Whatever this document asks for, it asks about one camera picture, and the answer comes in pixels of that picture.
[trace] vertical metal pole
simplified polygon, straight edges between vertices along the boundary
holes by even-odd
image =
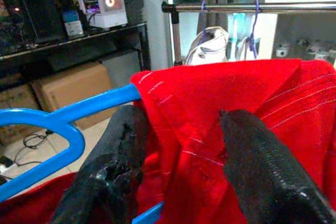
[[[175,63],[174,66],[183,65],[181,56],[181,40],[180,40],[180,19],[178,12],[172,12],[172,24],[173,24],[173,39],[174,39],[174,53]]]

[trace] white stripe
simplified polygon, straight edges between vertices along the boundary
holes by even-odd
[[[210,159],[210,158],[207,158],[207,157],[199,156],[199,155],[197,155],[196,153],[188,152],[188,151],[182,151],[182,152],[184,152],[184,153],[186,153],[186,154],[190,154],[190,155],[196,156],[196,157],[200,157],[200,158],[205,159],[205,160],[207,160],[207,161],[209,161],[209,162],[211,162],[211,163],[214,163],[214,164],[216,164],[216,165],[224,166],[224,164],[222,164],[222,163],[220,163],[220,162],[214,161],[214,160],[212,160],[212,159]]]
[[[159,105],[161,105],[162,103],[165,103],[165,102],[168,101],[171,97],[173,97],[172,94],[171,94],[170,96],[168,96],[166,99],[164,99],[163,101],[159,102]]]
[[[315,95],[315,94],[317,94],[317,93],[320,93],[320,92],[322,92],[322,91],[325,91],[325,90],[328,90],[328,89],[332,89],[332,88],[336,88],[336,86],[332,86],[332,87],[329,87],[329,88],[326,88],[326,89],[321,89],[321,90],[316,91],[315,93],[312,93],[312,94],[310,94],[310,95],[308,95],[308,96],[306,96],[306,97],[302,97],[302,98],[300,98],[300,99],[298,99],[298,100],[295,100],[295,101],[293,101],[293,102],[290,102],[290,103],[288,103],[287,105],[282,106],[281,108],[277,109],[276,111],[273,111],[272,113],[270,113],[270,114],[268,114],[268,115],[265,115],[265,116],[262,117],[261,119],[265,119],[265,118],[269,117],[270,115],[273,115],[274,113],[278,112],[279,110],[282,110],[283,108],[288,107],[289,105],[292,105],[293,103],[296,103],[296,102],[301,101],[301,100],[303,100],[303,99],[305,99],[305,98],[311,97],[311,96],[313,96],[313,95]]]
[[[152,87],[152,88],[147,92],[147,94],[152,93],[158,86],[162,85],[163,83],[164,83],[163,81],[160,81],[159,83],[155,84],[154,87]]]
[[[143,81],[144,79],[146,79],[148,76],[150,76],[152,73],[153,73],[153,72],[150,72],[150,73],[148,73],[148,74],[145,74],[145,75],[140,79],[139,84],[141,84],[142,81]]]
[[[289,90],[285,91],[284,93],[281,93],[281,94],[279,94],[279,95],[276,95],[275,97],[272,97],[271,99],[267,100],[266,102],[272,101],[272,100],[274,100],[275,98],[278,98],[278,97],[282,96],[283,94],[287,94],[287,93],[290,92],[290,91],[293,91],[293,90],[295,90],[295,89],[298,89],[299,87],[302,87],[302,86],[304,86],[304,85],[310,84],[310,83],[312,83],[312,82],[314,82],[314,81],[317,81],[317,80],[319,80],[319,79],[322,79],[322,78],[324,78],[324,77],[332,76],[332,75],[335,75],[335,73],[325,74],[324,76],[320,76],[320,77],[317,77],[316,79],[313,79],[313,80],[311,80],[311,81],[307,81],[307,82],[305,82],[304,84],[298,85],[298,86],[295,87],[295,88],[289,89]]]
[[[322,106],[322,105],[325,105],[325,104],[327,104],[327,103],[331,103],[331,102],[336,102],[336,99],[331,100],[331,101],[328,101],[328,102],[320,103],[320,104],[318,104],[317,106],[315,106],[315,107],[312,108],[312,109],[308,109],[308,110],[304,110],[304,111],[302,111],[302,112],[299,112],[299,113],[297,113],[297,114],[291,116],[290,118],[287,118],[287,119],[281,121],[280,123],[274,125],[274,126],[273,126],[272,128],[270,128],[270,129],[272,130],[272,129],[278,127],[279,125],[282,125],[282,124],[286,123],[287,121],[293,119],[294,117],[296,117],[296,116],[298,116],[298,115],[304,114],[304,113],[306,113],[306,112],[310,112],[310,111],[312,111],[312,110],[317,109],[318,107],[320,107],[320,106]]]
[[[194,141],[196,141],[196,142],[198,142],[198,143],[204,144],[203,141],[198,140],[197,138],[190,137],[190,139],[191,139],[191,140],[194,140]]]

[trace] brown cardboard box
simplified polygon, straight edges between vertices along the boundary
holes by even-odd
[[[29,108],[39,110],[34,93],[28,85],[5,90],[0,93],[0,109]],[[3,145],[22,140],[40,128],[29,125],[8,125],[0,127],[0,142]]]
[[[45,111],[54,111],[112,89],[107,69],[98,62],[81,65],[32,83]],[[116,108],[76,121],[82,129],[91,127],[113,114]]]

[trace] desk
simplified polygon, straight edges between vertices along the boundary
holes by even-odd
[[[141,46],[142,63],[144,70],[151,69],[151,59],[147,35],[146,23],[136,25],[126,25],[125,27],[111,28],[109,31],[87,35],[78,39],[71,39],[62,42],[51,42],[31,50],[21,51],[11,55],[0,56],[0,71],[8,71],[10,68],[20,68],[25,65],[36,65],[40,68],[48,67],[48,60],[58,57],[59,60],[67,60],[70,58],[79,58],[86,55],[92,55],[98,58],[104,54],[111,52],[110,45],[113,40],[138,34]]]

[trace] glowing ring light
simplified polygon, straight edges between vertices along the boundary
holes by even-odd
[[[108,7],[113,7],[115,3],[116,3],[115,0],[105,0],[105,4]]]

